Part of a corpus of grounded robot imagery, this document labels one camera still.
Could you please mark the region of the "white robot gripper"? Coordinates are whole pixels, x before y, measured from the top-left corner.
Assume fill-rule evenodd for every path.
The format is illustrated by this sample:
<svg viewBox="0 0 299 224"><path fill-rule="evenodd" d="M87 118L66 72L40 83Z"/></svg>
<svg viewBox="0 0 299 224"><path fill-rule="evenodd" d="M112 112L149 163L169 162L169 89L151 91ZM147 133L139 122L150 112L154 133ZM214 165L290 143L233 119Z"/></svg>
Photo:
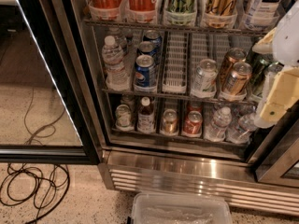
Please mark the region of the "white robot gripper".
<svg viewBox="0 0 299 224"><path fill-rule="evenodd" d="M288 65L274 76L259 115L266 123L277 123L299 100L299 0L252 50L259 54L273 51L277 61Z"/></svg>

